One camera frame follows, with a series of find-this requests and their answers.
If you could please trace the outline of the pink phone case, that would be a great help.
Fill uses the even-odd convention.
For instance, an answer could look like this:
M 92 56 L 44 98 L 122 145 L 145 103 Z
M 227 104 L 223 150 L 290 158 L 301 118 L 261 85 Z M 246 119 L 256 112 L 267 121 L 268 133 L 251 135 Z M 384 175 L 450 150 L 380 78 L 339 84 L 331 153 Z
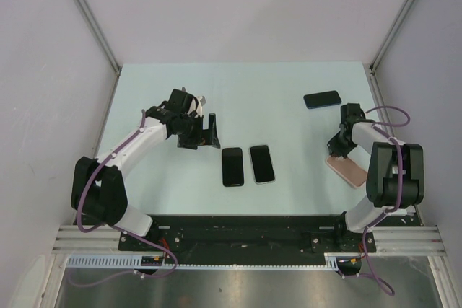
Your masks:
M 329 156 L 326 164 L 353 188 L 361 188 L 367 180 L 367 171 L 350 158 Z

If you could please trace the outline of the black phone case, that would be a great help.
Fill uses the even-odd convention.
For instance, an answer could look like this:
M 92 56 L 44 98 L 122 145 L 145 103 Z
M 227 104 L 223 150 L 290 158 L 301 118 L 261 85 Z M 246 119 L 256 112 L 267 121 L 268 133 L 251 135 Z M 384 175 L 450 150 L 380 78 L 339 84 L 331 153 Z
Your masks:
M 225 187 L 244 185 L 243 151 L 239 147 L 222 150 L 222 183 Z

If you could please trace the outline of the dark blue phone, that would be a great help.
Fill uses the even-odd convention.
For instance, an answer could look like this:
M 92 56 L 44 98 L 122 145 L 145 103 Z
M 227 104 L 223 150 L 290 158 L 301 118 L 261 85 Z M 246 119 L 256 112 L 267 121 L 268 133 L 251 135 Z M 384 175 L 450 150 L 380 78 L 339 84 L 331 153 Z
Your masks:
M 309 110 L 340 105 L 342 103 L 339 93 L 335 90 L 306 94 L 303 96 L 303 100 Z

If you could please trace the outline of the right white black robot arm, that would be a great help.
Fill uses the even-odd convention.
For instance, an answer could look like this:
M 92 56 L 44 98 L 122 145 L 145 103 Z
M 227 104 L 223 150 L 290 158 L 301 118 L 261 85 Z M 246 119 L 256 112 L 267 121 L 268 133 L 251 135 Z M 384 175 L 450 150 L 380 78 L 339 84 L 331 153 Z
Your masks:
M 365 197 L 344 213 L 333 233 L 334 245 L 350 251 L 358 233 L 368 232 L 388 216 L 404 215 L 424 199 L 424 150 L 385 132 L 387 124 L 367 118 L 357 103 L 340 107 L 339 131 L 327 143 L 326 164 Z

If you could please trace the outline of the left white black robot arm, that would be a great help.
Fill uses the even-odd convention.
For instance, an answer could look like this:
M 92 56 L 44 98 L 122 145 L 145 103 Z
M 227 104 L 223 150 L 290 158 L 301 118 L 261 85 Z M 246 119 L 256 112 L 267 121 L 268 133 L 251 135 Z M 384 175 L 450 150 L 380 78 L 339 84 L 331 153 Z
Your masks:
M 144 250 L 155 248 L 160 233 L 152 228 L 152 217 L 130 205 L 125 179 L 144 156 L 157 145 L 177 136 L 177 146 L 196 150 L 200 146 L 218 149 L 216 115 L 204 115 L 206 99 L 184 89 L 174 89 L 168 100 L 142 110 L 138 126 L 124 140 L 95 158 L 81 157 L 74 168 L 71 207 L 81 232 L 89 233 L 82 217 L 95 220 L 95 228 L 108 225 L 134 234 Z

